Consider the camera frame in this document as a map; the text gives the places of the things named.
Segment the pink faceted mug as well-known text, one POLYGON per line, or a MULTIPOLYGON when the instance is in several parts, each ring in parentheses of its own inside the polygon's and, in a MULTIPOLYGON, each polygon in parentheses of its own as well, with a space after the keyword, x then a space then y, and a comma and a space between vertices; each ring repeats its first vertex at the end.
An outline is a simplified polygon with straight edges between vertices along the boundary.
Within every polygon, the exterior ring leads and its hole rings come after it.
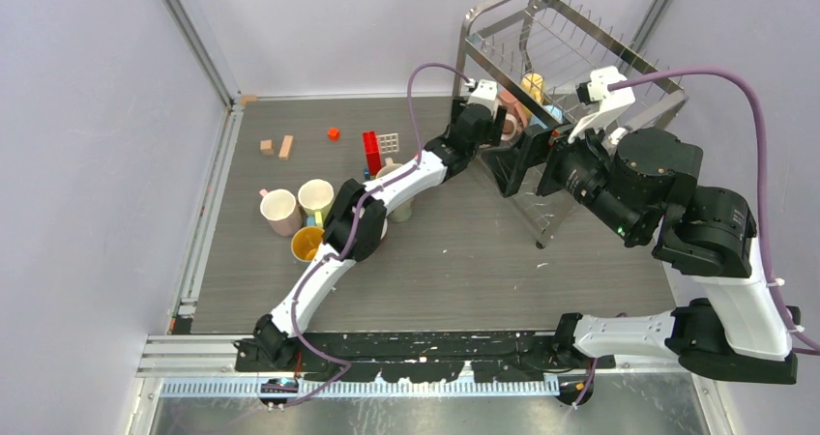
POLYGON ((303 227, 303 212, 291 191, 284 188, 261 189, 259 195, 259 212, 275 233, 292 237, 303 227))

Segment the cream floral mug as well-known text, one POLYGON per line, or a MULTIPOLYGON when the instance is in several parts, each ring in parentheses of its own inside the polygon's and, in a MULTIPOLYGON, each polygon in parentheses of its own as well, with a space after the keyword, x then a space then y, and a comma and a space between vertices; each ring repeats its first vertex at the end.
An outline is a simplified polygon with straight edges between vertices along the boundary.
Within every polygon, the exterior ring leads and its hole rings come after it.
MULTIPOLYGON (((400 162, 395 162, 391 158, 385 159, 385 164, 375 175, 376 179, 390 176, 398 171, 403 166, 400 162)), ((413 198, 409 198, 404 203, 398 205, 389 215, 388 219, 393 222, 404 222, 412 216, 413 198)))

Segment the pink cup rack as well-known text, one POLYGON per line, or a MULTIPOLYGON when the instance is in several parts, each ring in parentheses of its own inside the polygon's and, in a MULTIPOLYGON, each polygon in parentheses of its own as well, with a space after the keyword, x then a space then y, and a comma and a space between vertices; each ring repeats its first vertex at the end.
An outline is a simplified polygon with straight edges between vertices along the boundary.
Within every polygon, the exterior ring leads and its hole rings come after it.
POLYGON ((529 119, 526 115, 526 111, 522 107, 516 106, 510 109, 504 119, 501 140, 504 142, 513 142, 524 132, 528 125, 529 119))

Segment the blue patterned mug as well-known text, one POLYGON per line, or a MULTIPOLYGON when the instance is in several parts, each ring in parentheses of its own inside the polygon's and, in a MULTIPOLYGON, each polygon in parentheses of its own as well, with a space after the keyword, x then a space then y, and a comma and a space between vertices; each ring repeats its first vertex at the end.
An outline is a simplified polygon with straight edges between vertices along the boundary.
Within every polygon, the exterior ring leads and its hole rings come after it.
POLYGON ((292 256, 300 262, 309 263, 316 255, 319 246, 323 243, 324 217, 321 212, 315 212, 307 218, 307 225, 299 229, 291 239, 292 256))

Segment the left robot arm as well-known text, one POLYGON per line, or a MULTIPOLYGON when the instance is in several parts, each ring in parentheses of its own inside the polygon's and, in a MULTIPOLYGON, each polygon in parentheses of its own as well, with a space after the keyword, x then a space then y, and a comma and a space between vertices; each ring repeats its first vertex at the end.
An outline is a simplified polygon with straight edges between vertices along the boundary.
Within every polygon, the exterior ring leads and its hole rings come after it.
POLYGON ((466 103, 444 133, 397 171, 364 184, 350 179, 341 186, 314 258, 288 296, 254 326, 262 362, 274 371, 295 362, 297 340, 312 315, 337 281, 379 248, 388 215, 464 171, 481 146, 499 144, 506 114, 504 106, 466 103))

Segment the pale yellow mug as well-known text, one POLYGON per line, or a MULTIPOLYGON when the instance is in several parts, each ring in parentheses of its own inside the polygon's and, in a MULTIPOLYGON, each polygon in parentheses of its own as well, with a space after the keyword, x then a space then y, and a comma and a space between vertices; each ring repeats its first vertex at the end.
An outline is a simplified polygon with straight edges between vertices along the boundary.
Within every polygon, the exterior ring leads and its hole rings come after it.
POLYGON ((302 184, 297 192, 297 201, 309 217, 313 217, 318 227, 324 223, 335 198, 333 186, 322 179, 312 179, 302 184))

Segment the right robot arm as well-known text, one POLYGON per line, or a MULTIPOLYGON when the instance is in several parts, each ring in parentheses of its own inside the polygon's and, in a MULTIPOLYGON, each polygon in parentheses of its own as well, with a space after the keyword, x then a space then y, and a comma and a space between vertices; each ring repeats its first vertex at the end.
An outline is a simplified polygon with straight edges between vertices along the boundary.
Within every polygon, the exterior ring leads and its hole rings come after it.
POLYGON ((553 358, 577 367, 609 355, 657 357, 724 382, 793 385, 798 360, 768 290, 757 224, 737 192, 698 184, 703 152, 665 130, 627 133, 612 149, 598 132, 570 139, 527 130, 483 153, 504 196, 542 168, 536 195, 568 193, 626 247, 650 246, 658 261, 697 281, 704 296, 660 314, 562 315, 553 358))

